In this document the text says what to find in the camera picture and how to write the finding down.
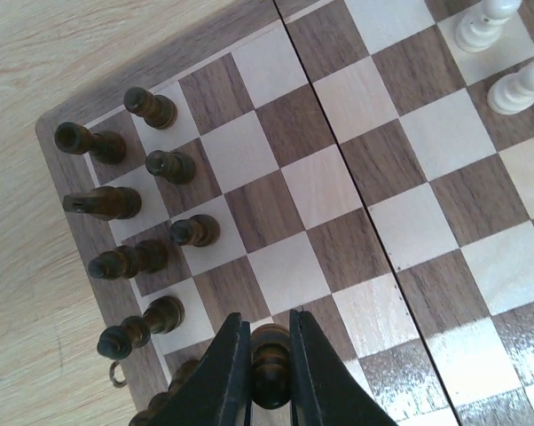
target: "metal ring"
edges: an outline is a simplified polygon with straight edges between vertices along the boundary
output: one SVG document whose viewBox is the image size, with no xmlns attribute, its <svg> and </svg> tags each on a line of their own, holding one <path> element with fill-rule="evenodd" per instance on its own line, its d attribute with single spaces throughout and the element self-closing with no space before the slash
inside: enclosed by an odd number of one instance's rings
<svg viewBox="0 0 534 426">
<path fill-rule="evenodd" d="M 122 382 L 120 382 L 115 378 L 115 369 L 117 368 L 117 366 L 119 366 L 119 361 L 114 361 L 111 363 L 111 366 L 109 366 L 109 380 L 115 388 L 120 389 L 127 386 L 127 380 L 123 380 Z"/>
</svg>

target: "brown chess piece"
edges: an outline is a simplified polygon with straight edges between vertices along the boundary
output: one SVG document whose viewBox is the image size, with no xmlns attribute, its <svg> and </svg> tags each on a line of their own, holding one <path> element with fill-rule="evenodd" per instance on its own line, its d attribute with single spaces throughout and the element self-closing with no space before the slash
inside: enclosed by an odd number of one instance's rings
<svg viewBox="0 0 534 426">
<path fill-rule="evenodd" d="M 74 122 L 63 122 L 54 133 L 56 147 L 68 154 L 90 155 L 98 162 L 117 164 L 125 158 L 125 141 L 114 131 L 90 133 Z"/>
<path fill-rule="evenodd" d="M 265 324 L 251 334 L 252 399 L 267 410 L 291 398 L 291 336 L 278 324 Z"/>
<path fill-rule="evenodd" d="M 186 383 L 186 381 L 188 381 L 198 366 L 198 363 L 199 361 L 192 359 L 180 366 L 175 372 L 172 382 L 170 382 L 169 390 L 157 393 L 152 397 L 147 409 L 137 413 L 137 415 L 131 419 L 129 426 L 146 426 L 149 424 L 149 421 L 167 405 L 169 400 L 174 397 L 178 390 Z"/>
<path fill-rule="evenodd" d="M 167 261 L 167 247 L 162 242 L 145 240 L 135 247 L 120 246 L 101 253 L 88 264 L 88 273 L 103 280 L 133 278 L 140 272 L 158 272 L 167 265 Z"/>
<path fill-rule="evenodd" d="M 178 151 L 153 151 L 146 156 L 145 166 L 153 176 L 165 178 L 171 184 L 184 185 L 196 176 L 192 157 Z"/>
<path fill-rule="evenodd" d="M 131 188 L 100 186 L 88 193 L 64 196 L 62 208 L 71 213 L 85 213 L 101 220 L 129 219 L 142 206 L 141 196 Z"/>
<path fill-rule="evenodd" d="M 141 87 L 131 87 L 123 96 L 123 105 L 132 114 L 145 119 L 148 126 L 162 130 L 177 119 L 177 106 L 162 95 L 153 95 Z"/>
<path fill-rule="evenodd" d="M 208 215 L 177 220 L 170 227 L 170 238 L 179 246 L 206 247 L 220 238 L 220 224 Z"/>
<path fill-rule="evenodd" d="M 180 326 L 185 308 L 176 297 L 164 296 L 149 304 L 143 317 L 128 317 L 111 326 L 99 337 L 98 353 L 110 359 L 125 359 L 136 348 L 145 346 L 153 334 L 166 334 Z"/>
</svg>

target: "light wood surface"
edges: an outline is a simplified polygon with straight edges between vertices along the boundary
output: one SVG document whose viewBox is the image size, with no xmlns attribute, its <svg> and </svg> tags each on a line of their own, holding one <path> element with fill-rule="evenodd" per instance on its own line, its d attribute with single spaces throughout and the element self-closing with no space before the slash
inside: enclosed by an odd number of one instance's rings
<svg viewBox="0 0 534 426">
<path fill-rule="evenodd" d="M 93 347 L 104 324 L 35 121 L 230 3 L 0 2 L 0 424 L 127 424 L 135 412 Z"/>
</svg>

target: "dark wooden chess piece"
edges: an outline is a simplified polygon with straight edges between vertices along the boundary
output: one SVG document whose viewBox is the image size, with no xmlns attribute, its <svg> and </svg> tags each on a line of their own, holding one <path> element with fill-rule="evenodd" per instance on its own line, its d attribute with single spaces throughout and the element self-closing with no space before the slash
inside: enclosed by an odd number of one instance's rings
<svg viewBox="0 0 534 426">
<path fill-rule="evenodd" d="M 192 157 L 175 151 L 153 151 L 146 156 L 145 166 L 153 176 L 165 178 L 171 184 L 184 185 L 196 176 Z"/>
<path fill-rule="evenodd" d="M 98 342 L 98 353 L 110 359 L 125 359 L 145 346 L 154 334 L 166 334 L 180 326 L 185 308 L 176 297 L 164 296 L 149 304 L 143 317 L 128 317 L 119 326 L 106 328 Z"/>
<path fill-rule="evenodd" d="M 170 227 L 170 239 L 179 246 L 206 247 L 220 238 L 220 224 L 208 215 L 177 220 Z"/>
<path fill-rule="evenodd" d="M 64 211 L 86 213 L 101 220 L 129 219 L 142 206 L 141 196 L 132 188 L 100 186 L 88 193 L 71 193 L 62 201 Z"/>
<path fill-rule="evenodd" d="M 178 390 L 186 383 L 186 381 L 192 375 L 192 372 L 198 366 L 199 361 L 192 359 L 186 361 L 175 372 L 175 376 L 170 382 L 169 390 L 166 392 L 157 393 L 151 398 L 149 405 L 145 411 L 140 411 L 135 417 L 133 417 L 129 423 L 129 426 L 146 426 L 153 417 L 167 405 L 169 400 L 175 396 Z"/>
<path fill-rule="evenodd" d="M 267 410 L 291 398 L 291 338 L 278 324 L 265 324 L 251 334 L 251 396 Z"/>
<path fill-rule="evenodd" d="M 132 114 L 145 119 L 147 125 L 163 130 L 177 119 L 175 103 L 162 95 L 153 95 L 141 87 L 131 87 L 123 96 L 123 105 Z"/>
<path fill-rule="evenodd" d="M 54 133 L 56 147 L 68 154 L 90 153 L 92 158 L 105 164 L 117 164 L 125 158 L 126 145 L 123 138 L 110 130 L 91 134 L 85 127 L 74 122 L 63 122 Z"/>
<path fill-rule="evenodd" d="M 88 264 L 88 273 L 103 280 L 133 278 L 140 272 L 158 272 L 167 265 L 167 261 L 167 247 L 162 242 L 145 240 L 135 247 L 120 246 L 101 253 Z"/>
</svg>

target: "wooden chessboard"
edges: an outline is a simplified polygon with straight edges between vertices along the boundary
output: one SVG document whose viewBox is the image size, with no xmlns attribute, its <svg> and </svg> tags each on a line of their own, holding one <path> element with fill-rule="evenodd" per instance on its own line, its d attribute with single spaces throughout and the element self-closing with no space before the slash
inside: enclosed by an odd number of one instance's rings
<svg viewBox="0 0 534 426">
<path fill-rule="evenodd" d="M 41 117 L 60 199 L 100 185 L 143 198 L 129 220 L 67 214 L 85 264 L 167 241 L 195 213 L 222 226 L 209 248 L 169 243 L 165 271 L 90 279 L 107 325 L 158 296 L 185 305 L 179 329 L 122 362 L 139 409 L 228 313 L 287 325 L 302 306 L 399 424 L 534 425 L 534 106 L 502 116 L 486 102 L 534 60 L 534 0 L 471 55 L 452 34 L 474 3 L 240 1 Z M 172 128 L 123 108 L 134 85 L 174 100 Z M 61 153 L 64 121 L 119 132 L 126 161 Z M 190 154 L 196 179 L 148 174 L 155 149 Z"/>
</svg>

